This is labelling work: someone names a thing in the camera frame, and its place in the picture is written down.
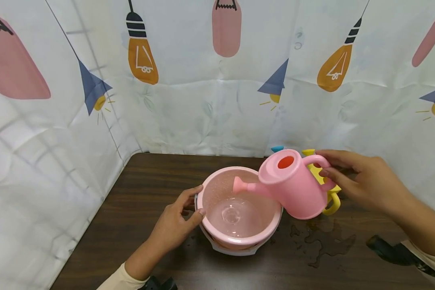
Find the brown table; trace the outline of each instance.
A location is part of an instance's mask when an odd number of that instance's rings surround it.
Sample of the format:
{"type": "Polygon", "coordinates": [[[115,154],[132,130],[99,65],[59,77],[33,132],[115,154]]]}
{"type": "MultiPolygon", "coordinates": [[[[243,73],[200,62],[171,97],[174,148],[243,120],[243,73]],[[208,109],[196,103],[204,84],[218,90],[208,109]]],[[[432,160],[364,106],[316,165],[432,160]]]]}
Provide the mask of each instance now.
{"type": "MultiPolygon", "coordinates": [[[[182,190],[202,183],[220,168],[257,170],[261,162],[237,157],[132,156],[52,290],[96,289],[148,238],[163,208],[182,190]]],[[[404,238],[389,220],[343,198],[342,207],[331,217],[300,221],[285,213],[270,242],[251,257],[215,252],[198,228],[153,274],[160,281],[173,277],[181,290],[431,289],[415,268],[383,262],[369,250],[365,241],[374,234],[391,244],[404,238]],[[318,240],[305,242],[308,235],[318,240]]]]}

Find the orange watering can opening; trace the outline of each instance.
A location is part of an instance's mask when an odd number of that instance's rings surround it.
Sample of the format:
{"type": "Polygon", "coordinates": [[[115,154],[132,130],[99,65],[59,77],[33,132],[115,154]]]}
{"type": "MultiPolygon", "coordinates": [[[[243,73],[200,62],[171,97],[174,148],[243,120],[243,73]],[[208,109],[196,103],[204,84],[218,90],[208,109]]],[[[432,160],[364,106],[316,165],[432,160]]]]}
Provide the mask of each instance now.
{"type": "Polygon", "coordinates": [[[281,161],[279,161],[278,168],[285,169],[285,168],[289,167],[290,165],[292,165],[294,161],[295,161],[295,159],[293,158],[293,156],[284,157],[281,159],[281,161]]]}

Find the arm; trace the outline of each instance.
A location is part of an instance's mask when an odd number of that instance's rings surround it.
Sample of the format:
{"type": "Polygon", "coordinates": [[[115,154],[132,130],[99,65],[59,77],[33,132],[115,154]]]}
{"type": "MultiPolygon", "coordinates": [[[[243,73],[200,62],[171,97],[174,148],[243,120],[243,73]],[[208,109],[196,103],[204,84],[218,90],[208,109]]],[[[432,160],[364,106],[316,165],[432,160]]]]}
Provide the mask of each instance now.
{"type": "Polygon", "coordinates": [[[145,241],[98,290],[138,290],[150,278],[153,268],[165,254],[177,248],[188,234],[198,226],[205,210],[200,208],[189,220],[181,216],[185,207],[192,204],[193,197],[203,186],[184,190],[174,204],[166,206],[150,237],[145,241]]]}
{"type": "Polygon", "coordinates": [[[412,243],[431,256],[435,256],[435,211],[427,205],[410,198],[391,214],[412,243]]]}
{"type": "Polygon", "coordinates": [[[435,270],[435,211],[414,197],[385,161],[348,151],[316,153],[334,166],[322,169],[319,175],[339,184],[362,207],[393,220],[412,241],[403,244],[435,270]],[[353,171],[354,175],[347,177],[335,167],[353,171]]]}

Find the shower curtain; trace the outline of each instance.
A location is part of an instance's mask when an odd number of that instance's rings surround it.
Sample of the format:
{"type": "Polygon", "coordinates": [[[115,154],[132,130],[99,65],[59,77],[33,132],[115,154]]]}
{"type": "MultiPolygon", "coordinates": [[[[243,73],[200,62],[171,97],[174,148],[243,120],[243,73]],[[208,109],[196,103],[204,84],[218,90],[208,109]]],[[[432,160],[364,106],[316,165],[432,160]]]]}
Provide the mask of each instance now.
{"type": "Polygon", "coordinates": [[[0,0],[0,289],[49,289],[132,154],[273,146],[435,209],[435,0],[0,0]]]}

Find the left hand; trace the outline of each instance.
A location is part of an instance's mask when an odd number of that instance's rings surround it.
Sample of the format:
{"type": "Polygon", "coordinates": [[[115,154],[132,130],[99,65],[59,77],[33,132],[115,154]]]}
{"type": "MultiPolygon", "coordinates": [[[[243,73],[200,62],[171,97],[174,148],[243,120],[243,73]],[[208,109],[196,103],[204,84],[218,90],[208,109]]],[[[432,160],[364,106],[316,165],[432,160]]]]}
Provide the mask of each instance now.
{"type": "Polygon", "coordinates": [[[203,185],[184,190],[171,205],[167,205],[151,232],[147,242],[166,254],[177,248],[190,232],[198,226],[205,217],[205,210],[198,209],[187,221],[182,217],[185,207],[192,204],[197,193],[202,191],[203,185]]]}

